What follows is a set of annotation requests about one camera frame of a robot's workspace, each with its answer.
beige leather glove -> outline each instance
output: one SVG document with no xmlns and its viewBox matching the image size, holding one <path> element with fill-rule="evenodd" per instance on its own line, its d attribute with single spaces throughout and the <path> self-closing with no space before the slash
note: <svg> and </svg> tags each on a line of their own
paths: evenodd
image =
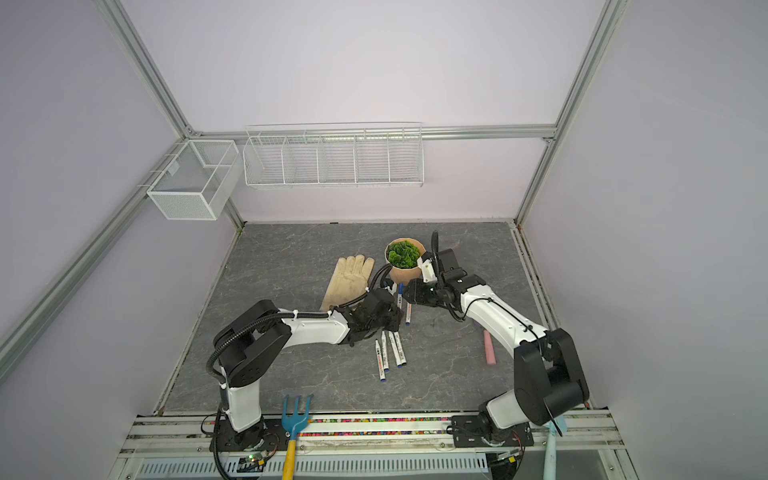
<svg viewBox="0 0 768 480">
<path fill-rule="evenodd" d="M 339 258 L 320 311 L 327 312 L 331 305 L 341 305 L 361 296 L 368 286 L 373 261 L 373 258 L 366 260 L 365 255 Z"/>
</svg>

yellow handle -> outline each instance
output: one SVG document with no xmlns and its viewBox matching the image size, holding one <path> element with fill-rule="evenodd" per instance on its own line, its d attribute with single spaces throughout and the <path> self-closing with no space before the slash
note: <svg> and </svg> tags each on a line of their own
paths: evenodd
<svg viewBox="0 0 768 480">
<path fill-rule="evenodd" d="M 286 464 L 283 465 L 283 480 L 293 480 L 293 469 L 296 467 L 296 440 L 288 442 Z"/>
</svg>

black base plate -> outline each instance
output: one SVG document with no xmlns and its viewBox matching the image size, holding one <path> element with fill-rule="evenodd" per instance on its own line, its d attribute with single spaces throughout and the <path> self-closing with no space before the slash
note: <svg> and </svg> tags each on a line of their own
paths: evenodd
<svg viewBox="0 0 768 480">
<path fill-rule="evenodd" d="M 288 449 L 288 437 L 282 423 L 281 419 L 264 419 L 262 423 L 257 423 L 248 430 L 237 433 L 232 429 L 229 419 L 222 415 L 217 448 L 219 452 L 243 452 L 253 447 L 254 444 L 258 444 L 259 439 L 263 438 L 264 442 L 254 449 L 255 452 L 262 450 L 272 452 L 275 448 L 275 441 L 278 442 L 277 450 L 285 451 Z"/>
<path fill-rule="evenodd" d="M 533 435 L 531 434 L 531 426 L 526 423 L 519 423 L 511 426 L 509 429 L 504 430 L 499 434 L 504 442 L 496 441 L 493 445 L 489 445 L 484 442 L 483 432 L 486 431 L 486 426 L 480 421 L 477 415 L 454 415 L 451 417 L 451 425 L 455 425 L 458 428 L 453 429 L 453 445 L 458 448 L 465 447 L 488 447 L 488 446 L 504 446 L 504 447 L 516 447 L 518 444 L 518 437 L 522 446 L 529 447 L 533 445 Z"/>
</svg>

white mesh basket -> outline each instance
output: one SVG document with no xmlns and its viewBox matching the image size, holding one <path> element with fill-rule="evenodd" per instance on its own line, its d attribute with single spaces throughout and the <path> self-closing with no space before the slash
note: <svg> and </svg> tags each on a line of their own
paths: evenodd
<svg viewBox="0 0 768 480">
<path fill-rule="evenodd" d="M 243 174 L 231 140 L 189 140 L 147 194 L 169 220 L 216 220 Z"/>
<path fill-rule="evenodd" d="M 418 124 L 387 128 L 266 130 L 248 127 L 243 146 L 251 187 L 375 187 L 424 183 Z"/>
</svg>

potted plant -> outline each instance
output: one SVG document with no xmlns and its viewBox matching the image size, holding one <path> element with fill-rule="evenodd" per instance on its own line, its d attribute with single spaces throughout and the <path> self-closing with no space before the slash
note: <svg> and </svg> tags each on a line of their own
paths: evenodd
<svg viewBox="0 0 768 480">
<path fill-rule="evenodd" d="M 398 238 L 389 242 L 384 257 L 392 264 L 389 276 L 395 283 L 408 283 L 422 275 L 417 266 L 417 259 L 426 252 L 426 248 L 418 240 Z"/>
</svg>

